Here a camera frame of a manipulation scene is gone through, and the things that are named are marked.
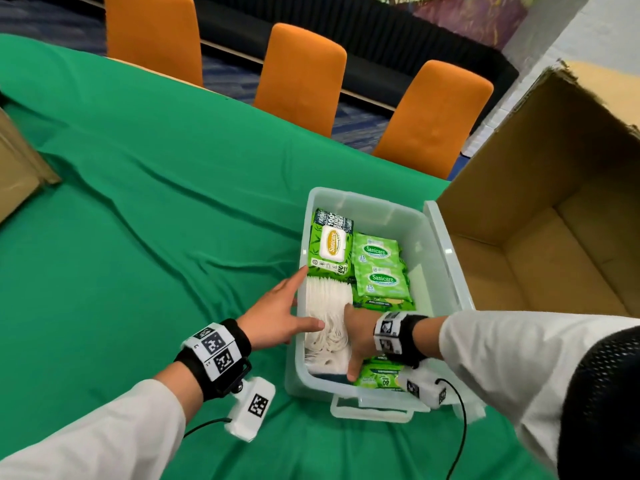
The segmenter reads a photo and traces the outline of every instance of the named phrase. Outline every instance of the cardboard box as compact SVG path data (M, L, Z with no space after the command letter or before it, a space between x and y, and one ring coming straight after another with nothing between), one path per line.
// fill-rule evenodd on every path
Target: cardboard box
M0 223L42 185L60 177L0 109Z
M438 199L478 310L640 317L640 78L549 68Z

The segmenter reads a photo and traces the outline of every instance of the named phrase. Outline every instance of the colorful wall mural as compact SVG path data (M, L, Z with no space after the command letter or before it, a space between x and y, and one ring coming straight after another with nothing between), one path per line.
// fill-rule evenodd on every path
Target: colorful wall mural
M495 48L504 48L535 0L380 0Z

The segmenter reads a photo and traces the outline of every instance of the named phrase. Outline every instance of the person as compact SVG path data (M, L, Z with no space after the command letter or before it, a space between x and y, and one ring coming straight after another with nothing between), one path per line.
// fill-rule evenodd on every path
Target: person
M307 268L300 268L238 318L252 350L324 328L320 320L291 314L306 274ZM380 313L345 307L351 381L364 359L379 354L374 340L379 319ZM513 423L522 443L561 479L637 471L636 319L464 311L448 317L418 315L414 322L412 347L444 360ZM186 424L203 404L205 392L196 376L184 362L171 363L153 379L0 461L0 479L160 478Z

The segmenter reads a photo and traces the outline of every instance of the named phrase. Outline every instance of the hand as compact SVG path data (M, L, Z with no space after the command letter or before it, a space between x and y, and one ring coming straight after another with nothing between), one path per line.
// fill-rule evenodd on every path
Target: hand
M296 291L307 277L302 266L292 277L267 291L254 306L238 318L240 329L251 342L252 350L266 349L288 342L293 335L304 331L320 331L324 322L317 318L299 318L291 314Z
M352 305L344 307L344 326L351 342L351 359L347 371L347 379L351 382L358 379L364 359L379 354L373 341L373 332L380 316L380 312L354 308Z

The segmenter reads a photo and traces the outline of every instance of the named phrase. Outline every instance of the translucent plastic container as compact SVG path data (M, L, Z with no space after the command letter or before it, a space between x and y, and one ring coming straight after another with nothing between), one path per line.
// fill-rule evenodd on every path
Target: translucent plastic container
M473 310L474 304L460 263L436 202L425 202L424 212L386 200L340 190L316 187L309 193L302 234L300 266L307 263L310 223L313 211L321 208L353 220L355 230L395 239L403 249L409 270L411 294L417 311L430 317ZM298 291L298 314L305 315L306 282ZM285 388L290 395L331 402L336 417L408 422L415 411L429 408L409 393L355 387L312 376L305 365L304 334L288 347ZM484 417L484 403L440 360L428 359L428 367L450 380L465 404L468 421ZM348 399L353 406L341 406ZM459 400L447 394L444 404L454 405L460 416Z

